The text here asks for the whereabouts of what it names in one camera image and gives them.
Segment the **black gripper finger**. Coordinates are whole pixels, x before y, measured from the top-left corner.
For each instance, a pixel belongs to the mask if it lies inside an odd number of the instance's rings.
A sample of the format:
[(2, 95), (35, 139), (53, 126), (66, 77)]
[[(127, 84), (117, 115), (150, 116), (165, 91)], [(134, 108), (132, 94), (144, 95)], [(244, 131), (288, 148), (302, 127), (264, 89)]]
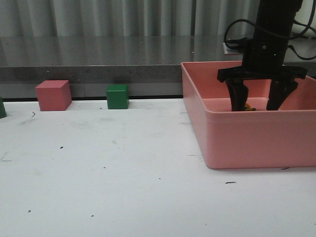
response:
[(226, 81), (229, 91), (232, 111), (244, 111), (248, 98), (248, 88), (243, 79), (230, 79)]
[(266, 109), (276, 111), (286, 98), (297, 89), (298, 83), (294, 80), (273, 80), (270, 84), (269, 99)]

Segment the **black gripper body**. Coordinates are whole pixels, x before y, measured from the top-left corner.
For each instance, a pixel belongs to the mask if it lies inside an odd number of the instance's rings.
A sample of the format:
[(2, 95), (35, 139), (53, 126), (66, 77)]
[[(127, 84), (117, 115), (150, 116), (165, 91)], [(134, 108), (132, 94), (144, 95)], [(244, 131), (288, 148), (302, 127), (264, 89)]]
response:
[(305, 68), (283, 65), (287, 40), (246, 39), (244, 42), (241, 66), (219, 69), (217, 79), (220, 82), (234, 79), (305, 78)]

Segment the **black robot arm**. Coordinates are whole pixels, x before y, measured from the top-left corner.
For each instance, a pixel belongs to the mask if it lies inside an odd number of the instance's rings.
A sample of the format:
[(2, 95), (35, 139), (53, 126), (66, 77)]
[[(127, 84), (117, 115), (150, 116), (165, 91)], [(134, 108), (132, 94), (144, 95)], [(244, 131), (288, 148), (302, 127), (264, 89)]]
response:
[(246, 109), (245, 80), (271, 80), (266, 109), (273, 111), (297, 89), (296, 78), (306, 77), (305, 68), (283, 64), (294, 18), (301, 5), (300, 0), (260, 1), (253, 37), (239, 40), (243, 50), (241, 66), (218, 71), (217, 79), (227, 85), (232, 111)]

